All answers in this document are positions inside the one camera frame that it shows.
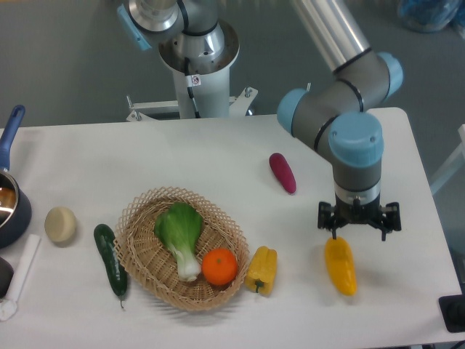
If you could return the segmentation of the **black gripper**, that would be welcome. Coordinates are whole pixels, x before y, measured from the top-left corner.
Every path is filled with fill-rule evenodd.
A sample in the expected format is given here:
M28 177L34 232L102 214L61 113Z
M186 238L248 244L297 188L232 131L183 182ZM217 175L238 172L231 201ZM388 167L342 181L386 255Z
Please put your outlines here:
M346 225L369 225L380 230L381 240L386 241L389 233L402 230L400 205L392 202L382 206L380 196L367 204L363 204L358 198L347 203L338 196L333 206L328 202L319 202L319 229L330 231L332 239L337 240L337 230Z

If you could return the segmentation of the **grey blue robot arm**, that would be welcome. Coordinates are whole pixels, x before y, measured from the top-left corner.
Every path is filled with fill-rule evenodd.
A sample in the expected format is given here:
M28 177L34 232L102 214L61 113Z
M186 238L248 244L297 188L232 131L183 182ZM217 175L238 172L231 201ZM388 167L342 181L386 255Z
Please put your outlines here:
M400 88L402 67L391 54L373 52L344 2L294 1L293 7L334 75L318 95L288 92L277 110L282 128L333 168L336 202L319 203L318 227L399 231L398 203L380 202L384 139L369 110ZM229 69L239 42L213 1L123 1L117 14L140 49L158 46L182 118L232 115Z

